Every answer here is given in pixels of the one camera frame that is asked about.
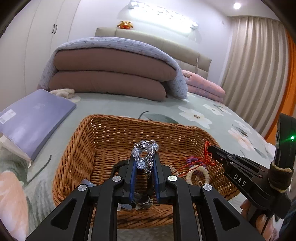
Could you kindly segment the right hand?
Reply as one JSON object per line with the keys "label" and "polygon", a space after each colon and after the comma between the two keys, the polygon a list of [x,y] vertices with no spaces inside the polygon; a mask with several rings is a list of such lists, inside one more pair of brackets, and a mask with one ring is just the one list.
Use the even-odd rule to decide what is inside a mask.
{"label": "right hand", "polygon": [[[251,206],[251,202],[247,199],[241,204],[240,208],[242,209],[241,215],[247,219],[247,215],[249,212]],[[267,225],[265,225],[266,221],[268,220],[267,216],[262,214],[259,216],[256,220],[256,229],[259,233],[263,231],[263,228],[265,227],[265,230],[262,234],[265,240],[277,240],[279,238],[278,231],[275,229],[273,224],[273,218],[270,218]]]}

